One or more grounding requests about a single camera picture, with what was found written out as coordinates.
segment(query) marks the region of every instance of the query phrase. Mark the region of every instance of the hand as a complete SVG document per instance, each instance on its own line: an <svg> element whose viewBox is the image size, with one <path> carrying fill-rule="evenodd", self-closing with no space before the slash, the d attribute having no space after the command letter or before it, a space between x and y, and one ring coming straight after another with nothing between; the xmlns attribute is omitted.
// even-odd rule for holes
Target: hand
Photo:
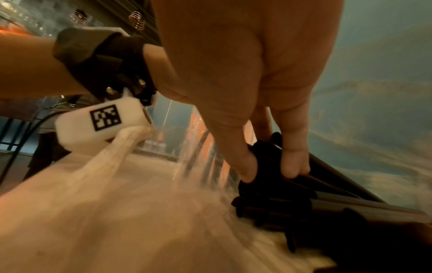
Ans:
<svg viewBox="0 0 432 273"><path fill-rule="evenodd" d="M267 107L283 138L281 171L307 174L310 93L333 48L342 0L154 0L162 43L226 161L257 173L243 125L269 140Z"/></svg>

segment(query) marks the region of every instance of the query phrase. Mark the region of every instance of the black wrist strap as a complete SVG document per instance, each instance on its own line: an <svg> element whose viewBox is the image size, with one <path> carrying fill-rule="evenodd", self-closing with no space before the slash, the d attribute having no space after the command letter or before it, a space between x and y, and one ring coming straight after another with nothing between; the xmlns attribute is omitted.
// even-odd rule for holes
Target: black wrist strap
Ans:
<svg viewBox="0 0 432 273"><path fill-rule="evenodd" d="M145 106L156 93L143 57L144 39L107 30L61 31L53 55L99 100L121 97L123 88ZM107 88L116 92L107 92Z"/></svg>

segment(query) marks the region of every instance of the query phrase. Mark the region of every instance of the floor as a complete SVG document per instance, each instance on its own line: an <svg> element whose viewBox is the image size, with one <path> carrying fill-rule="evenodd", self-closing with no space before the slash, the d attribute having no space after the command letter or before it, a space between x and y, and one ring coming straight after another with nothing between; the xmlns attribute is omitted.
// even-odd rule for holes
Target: floor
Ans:
<svg viewBox="0 0 432 273"><path fill-rule="evenodd" d="M12 154L0 153L0 170L3 171ZM31 156L19 155L10 168L8 176L0 185L0 195L4 194L21 183L28 168Z"/></svg>

